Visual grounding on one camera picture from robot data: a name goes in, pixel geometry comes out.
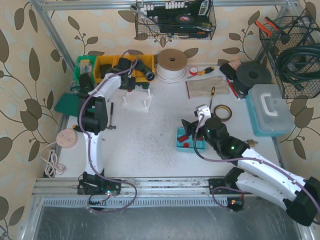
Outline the small claw hammer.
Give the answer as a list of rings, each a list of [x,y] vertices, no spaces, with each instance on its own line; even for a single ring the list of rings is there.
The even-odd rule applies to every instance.
[[[110,104],[110,116],[109,116],[109,125],[106,127],[108,130],[116,129],[117,127],[113,125],[113,111],[114,111],[114,103]]]

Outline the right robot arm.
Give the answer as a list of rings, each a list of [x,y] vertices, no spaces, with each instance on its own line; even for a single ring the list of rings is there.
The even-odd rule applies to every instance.
[[[267,160],[244,141],[231,136],[217,117],[189,122],[182,120],[187,136],[202,137],[220,157],[219,162],[232,163],[226,182],[235,191],[251,193],[285,210],[296,223],[309,227],[320,213],[320,181],[295,175]]]

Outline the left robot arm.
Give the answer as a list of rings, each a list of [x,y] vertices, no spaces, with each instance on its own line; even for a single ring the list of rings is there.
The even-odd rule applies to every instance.
[[[104,176],[104,167],[101,157],[103,131],[108,126],[107,100],[117,89],[127,90],[130,82],[125,81],[126,71],[106,73],[102,82],[86,94],[78,98],[77,123],[85,140],[86,164],[82,175],[84,182],[95,185],[101,192],[109,192],[108,183],[121,187],[127,182],[120,179],[111,179]]]

